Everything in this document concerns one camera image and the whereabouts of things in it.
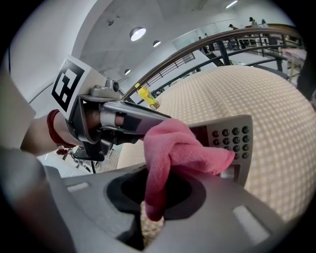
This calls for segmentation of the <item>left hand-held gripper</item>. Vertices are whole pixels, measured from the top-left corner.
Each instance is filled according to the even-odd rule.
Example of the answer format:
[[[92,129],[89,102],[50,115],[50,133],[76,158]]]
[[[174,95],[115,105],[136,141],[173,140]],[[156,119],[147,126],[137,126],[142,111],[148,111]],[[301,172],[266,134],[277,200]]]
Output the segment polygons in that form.
[[[102,131],[114,135],[114,143],[136,143],[154,126],[171,117],[128,101],[119,100],[119,85],[79,59],[68,56],[62,63],[51,95],[65,117],[71,135],[83,143],[81,160],[103,161],[112,146]],[[100,110],[101,130],[87,126],[85,106]]]

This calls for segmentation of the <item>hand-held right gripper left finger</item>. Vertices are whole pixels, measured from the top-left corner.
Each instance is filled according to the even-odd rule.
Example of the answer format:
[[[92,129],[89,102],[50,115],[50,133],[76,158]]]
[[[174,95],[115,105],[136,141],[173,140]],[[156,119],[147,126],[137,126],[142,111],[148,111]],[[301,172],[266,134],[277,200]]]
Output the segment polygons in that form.
[[[140,206],[145,165],[67,178],[53,167],[45,173],[75,253],[147,253]]]

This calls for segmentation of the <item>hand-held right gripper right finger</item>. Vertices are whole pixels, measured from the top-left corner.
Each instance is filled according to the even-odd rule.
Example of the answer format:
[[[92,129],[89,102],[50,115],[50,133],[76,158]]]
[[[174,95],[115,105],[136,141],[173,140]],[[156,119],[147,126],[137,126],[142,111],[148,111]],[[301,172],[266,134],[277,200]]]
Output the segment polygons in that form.
[[[145,253],[262,253],[283,220],[242,186],[218,176],[173,174],[164,225]]]

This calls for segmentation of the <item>pink cloth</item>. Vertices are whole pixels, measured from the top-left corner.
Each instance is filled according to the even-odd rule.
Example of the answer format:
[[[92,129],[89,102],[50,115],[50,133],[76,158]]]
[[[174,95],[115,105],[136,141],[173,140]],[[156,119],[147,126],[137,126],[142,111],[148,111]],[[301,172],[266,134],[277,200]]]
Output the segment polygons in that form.
[[[148,170],[145,210],[152,221],[159,221],[167,207],[166,183],[171,169],[218,175],[234,160],[234,153],[210,147],[211,132],[205,126],[190,129],[177,119],[167,119],[145,135],[144,156]]]

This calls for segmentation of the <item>grey keypad device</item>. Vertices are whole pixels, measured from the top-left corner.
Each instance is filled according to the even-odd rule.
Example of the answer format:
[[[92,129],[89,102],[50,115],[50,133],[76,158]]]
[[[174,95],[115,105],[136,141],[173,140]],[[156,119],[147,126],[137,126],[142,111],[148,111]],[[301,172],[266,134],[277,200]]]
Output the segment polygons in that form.
[[[215,119],[189,125],[203,146],[224,148],[234,153],[231,165],[219,176],[245,186],[253,151],[253,120],[251,115]]]

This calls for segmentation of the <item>person's left forearm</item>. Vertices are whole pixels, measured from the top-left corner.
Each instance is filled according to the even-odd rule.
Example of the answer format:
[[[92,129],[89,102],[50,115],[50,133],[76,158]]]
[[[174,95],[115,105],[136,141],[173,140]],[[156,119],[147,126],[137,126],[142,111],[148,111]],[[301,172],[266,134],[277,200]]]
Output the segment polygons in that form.
[[[56,109],[32,121],[22,141],[21,150],[41,156],[59,147],[72,148],[75,145],[77,141],[69,133],[65,118]]]

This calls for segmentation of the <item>person's left hand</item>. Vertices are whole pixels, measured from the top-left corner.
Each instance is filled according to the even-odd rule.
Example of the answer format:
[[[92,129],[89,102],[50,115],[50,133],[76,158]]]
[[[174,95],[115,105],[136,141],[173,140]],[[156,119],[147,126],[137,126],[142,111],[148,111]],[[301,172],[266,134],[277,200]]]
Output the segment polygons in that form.
[[[92,129],[100,126],[119,127],[123,125],[124,116],[118,113],[102,109],[85,109],[87,127]]]

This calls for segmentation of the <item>yellow bottle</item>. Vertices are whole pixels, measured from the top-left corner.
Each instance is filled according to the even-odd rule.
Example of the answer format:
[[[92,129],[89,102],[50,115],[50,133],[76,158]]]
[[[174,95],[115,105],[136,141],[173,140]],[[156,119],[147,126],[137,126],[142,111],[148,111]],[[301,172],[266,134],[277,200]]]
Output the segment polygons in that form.
[[[159,108],[159,102],[153,97],[151,92],[144,86],[141,86],[139,83],[134,86],[137,90],[138,95],[149,105],[153,110]]]

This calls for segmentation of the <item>dark railing with wooden handrail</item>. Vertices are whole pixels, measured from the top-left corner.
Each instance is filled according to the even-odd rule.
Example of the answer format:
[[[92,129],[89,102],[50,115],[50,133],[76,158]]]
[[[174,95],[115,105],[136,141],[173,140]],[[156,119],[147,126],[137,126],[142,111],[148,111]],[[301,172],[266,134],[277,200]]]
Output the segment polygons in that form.
[[[210,44],[216,44],[214,48],[219,50],[219,56],[212,56],[207,61],[197,64],[194,67],[182,72],[172,80],[166,81],[156,90],[162,89],[167,84],[200,67],[218,62],[220,59],[223,60],[223,66],[230,65],[229,57],[233,55],[256,51],[265,56],[265,49],[303,47],[302,36],[295,29],[285,26],[245,28],[222,32],[194,42],[180,49],[153,67],[148,73],[140,78],[137,83],[139,83],[140,86],[151,87],[165,75],[194,59],[194,51]]]

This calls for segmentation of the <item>round table with checked tablecloth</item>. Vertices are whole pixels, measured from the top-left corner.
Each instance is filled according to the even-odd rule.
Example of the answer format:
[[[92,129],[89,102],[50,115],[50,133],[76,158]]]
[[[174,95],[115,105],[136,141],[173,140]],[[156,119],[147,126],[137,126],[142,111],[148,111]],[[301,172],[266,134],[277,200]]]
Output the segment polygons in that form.
[[[246,190],[274,210],[289,231],[316,193],[316,112],[292,84],[247,66],[218,67],[185,78],[158,100],[186,124],[250,115],[254,148]]]

